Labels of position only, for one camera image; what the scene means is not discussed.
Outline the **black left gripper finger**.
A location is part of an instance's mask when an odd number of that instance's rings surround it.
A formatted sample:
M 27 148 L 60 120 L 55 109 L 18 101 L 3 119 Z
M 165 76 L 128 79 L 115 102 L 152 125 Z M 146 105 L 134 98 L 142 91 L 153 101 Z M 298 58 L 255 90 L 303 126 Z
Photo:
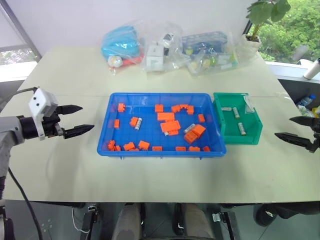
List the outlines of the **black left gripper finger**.
M 70 128 L 70 129 L 63 129 L 63 138 L 70 139 L 73 137 L 83 135 L 83 134 L 89 132 L 94 127 L 95 126 L 92 124 L 82 124 L 82 125 L 78 125 L 73 128 Z
M 82 110 L 83 108 L 81 106 L 78 105 L 62 105 L 62 106 L 58 106 L 56 108 L 56 113 L 58 115 L 68 115 L 68 114 L 73 114 L 75 112 L 78 112 L 80 110 Z

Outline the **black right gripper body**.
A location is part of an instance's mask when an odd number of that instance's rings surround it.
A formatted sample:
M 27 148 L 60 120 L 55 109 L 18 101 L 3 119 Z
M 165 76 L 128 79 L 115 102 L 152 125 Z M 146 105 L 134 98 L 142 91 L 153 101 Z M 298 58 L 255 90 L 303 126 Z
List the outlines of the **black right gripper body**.
M 313 136 L 314 141 L 313 144 L 310 147 L 309 152 L 314 153 L 319 147 L 320 147 L 320 122 L 318 122 L 316 125 L 312 127 L 313 130 Z

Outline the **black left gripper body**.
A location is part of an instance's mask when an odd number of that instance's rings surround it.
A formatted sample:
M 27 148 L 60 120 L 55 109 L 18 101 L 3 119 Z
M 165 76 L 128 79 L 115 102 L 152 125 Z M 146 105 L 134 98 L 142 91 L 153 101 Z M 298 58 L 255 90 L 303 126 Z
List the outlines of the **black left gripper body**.
M 46 137 L 51 138 L 64 135 L 64 129 L 59 125 L 59 122 L 61 121 L 59 115 L 62 115 L 63 112 L 64 107 L 58 106 L 51 116 L 43 117 L 42 127 Z

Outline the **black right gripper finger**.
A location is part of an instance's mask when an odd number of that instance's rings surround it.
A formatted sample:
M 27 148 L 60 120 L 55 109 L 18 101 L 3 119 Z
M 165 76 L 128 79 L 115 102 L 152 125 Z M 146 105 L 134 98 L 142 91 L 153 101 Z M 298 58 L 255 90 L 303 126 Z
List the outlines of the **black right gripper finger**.
M 304 147 L 307 150 L 311 150 L 312 143 L 308 138 L 300 137 L 296 134 L 288 133 L 288 132 L 278 132 L 274 134 L 279 139 L 300 147 Z
M 315 124 L 315 118 L 309 116 L 295 116 L 291 117 L 289 120 L 302 126 L 308 126 L 310 128 L 312 128 Z

